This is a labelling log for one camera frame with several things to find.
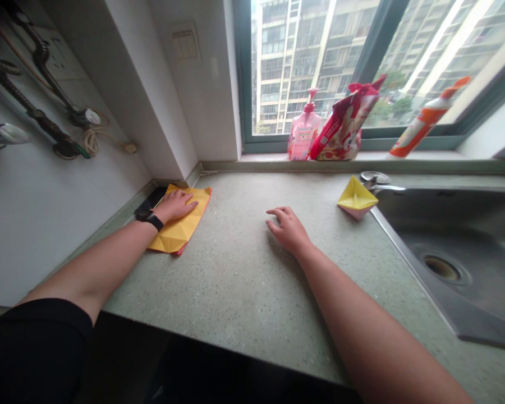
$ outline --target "yellow paper boat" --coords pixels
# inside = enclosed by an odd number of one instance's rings
[[[357,220],[361,220],[377,203],[378,199],[352,176],[337,205]]]
[[[196,226],[198,226],[212,195],[211,188],[202,190],[195,188],[179,188],[175,185],[169,185],[166,194],[177,189],[183,189],[186,193],[193,194],[193,197],[187,203],[198,201],[198,206],[182,218],[167,222],[148,246],[151,250],[162,251],[169,254],[181,254],[183,248],[191,239]]]

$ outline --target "black wristwatch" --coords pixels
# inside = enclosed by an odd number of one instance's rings
[[[153,224],[157,231],[161,231],[163,228],[164,224],[159,220],[157,216],[155,216],[155,213],[153,213],[152,210],[138,210],[135,213],[135,220],[138,220],[139,222],[149,222]]]

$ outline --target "countertop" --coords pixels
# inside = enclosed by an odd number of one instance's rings
[[[476,401],[505,402],[505,350],[460,341],[375,218],[368,214],[356,222],[337,207],[350,176],[228,172],[201,177],[195,187],[210,186],[213,194],[183,255],[147,251],[105,311],[351,385],[297,261],[265,225],[267,209],[289,205],[312,242],[406,327]],[[402,186],[505,186],[505,176],[391,179]]]

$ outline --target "cleaning bottle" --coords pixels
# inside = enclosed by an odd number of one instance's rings
[[[471,77],[466,76],[458,80],[454,86],[443,90],[442,94],[432,101],[428,101],[419,115],[397,140],[387,155],[388,159],[403,159],[417,147],[419,142],[436,126],[447,110],[453,105],[451,97],[464,87]]]
[[[314,139],[322,124],[322,118],[314,113],[314,96],[317,88],[310,88],[309,102],[305,105],[303,113],[292,120],[292,130],[288,138],[288,157],[290,160],[307,160]]]

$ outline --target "faucet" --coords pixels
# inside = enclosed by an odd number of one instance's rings
[[[379,190],[391,190],[391,191],[406,191],[404,187],[397,187],[394,185],[387,185],[389,183],[389,177],[383,173],[375,171],[365,171],[361,173],[361,178],[365,180],[363,186],[369,191],[379,191]],[[382,179],[382,183],[378,184],[378,178]]]

